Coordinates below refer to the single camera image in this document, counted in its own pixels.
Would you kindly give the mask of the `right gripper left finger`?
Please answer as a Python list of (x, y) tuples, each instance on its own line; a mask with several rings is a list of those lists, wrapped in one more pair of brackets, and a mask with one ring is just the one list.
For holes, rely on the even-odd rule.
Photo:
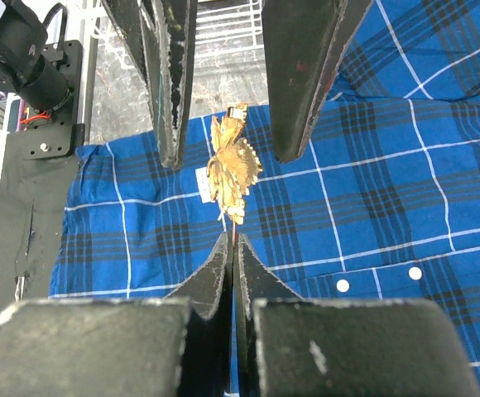
[(165, 298), (30, 299), (0, 313), (0, 396), (221, 396), (230, 241)]

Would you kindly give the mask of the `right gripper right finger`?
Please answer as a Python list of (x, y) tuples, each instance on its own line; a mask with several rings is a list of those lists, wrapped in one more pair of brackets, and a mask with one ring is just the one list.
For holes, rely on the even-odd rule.
[(427, 299), (306, 299), (234, 243), (242, 396), (479, 396), (444, 311)]

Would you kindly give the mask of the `blue plaid shirt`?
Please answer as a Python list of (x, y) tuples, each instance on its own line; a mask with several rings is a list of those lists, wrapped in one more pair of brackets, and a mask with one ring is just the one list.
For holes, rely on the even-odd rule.
[[(210, 116), (180, 171), (151, 132), (78, 149), (51, 298), (162, 297), (227, 223), (199, 191)], [(271, 114), (250, 108), (262, 161), (245, 233), (306, 298), (426, 298), (451, 318), (480, 382), (480, 1), (376, 1), (302, 157), (279, 163)]]

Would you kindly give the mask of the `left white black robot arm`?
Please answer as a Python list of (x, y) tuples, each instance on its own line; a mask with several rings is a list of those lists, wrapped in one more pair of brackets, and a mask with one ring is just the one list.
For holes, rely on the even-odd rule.
[[(185, 151), (194, 77), (194, 1), (106, 1), (112, 24), (147, 89), (162, 166), (177, 170)], [(262, 33), (273, 150), (281, 162), (300, 158), (338, 68), (367, 15), (369, 1), (265, 1)], [(21, 1), (0, 1), (0, 91), (33, 108), (58, 112), (75, 95), (45, 55), (57, 3), (40, 19)]]

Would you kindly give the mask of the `gold leaf brooch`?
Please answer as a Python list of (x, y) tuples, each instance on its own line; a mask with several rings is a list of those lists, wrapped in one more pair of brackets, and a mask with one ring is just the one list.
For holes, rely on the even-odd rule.
[(242, 135), (247, 126), (247, 110), (246, 103), (239, 103), (228, 108), (223, 117), (212, 117), (210, 137), (214, 155), (206, 166), (210, 200), (218, 205), (221, 218), (227, 216), (237, 225), (244, 223), (244, 197), (262, 172), (257, 151)]

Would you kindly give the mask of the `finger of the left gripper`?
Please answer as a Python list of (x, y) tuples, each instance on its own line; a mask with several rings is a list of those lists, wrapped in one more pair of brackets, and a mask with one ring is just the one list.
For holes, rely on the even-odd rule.
[(299, 159), (371, 2), (272, 0), (262, 33), (275, 157)]
[(152, 0), (102, 4), (146, 85), (161, 165), (178, 170), (190, 115), (198, 3)]

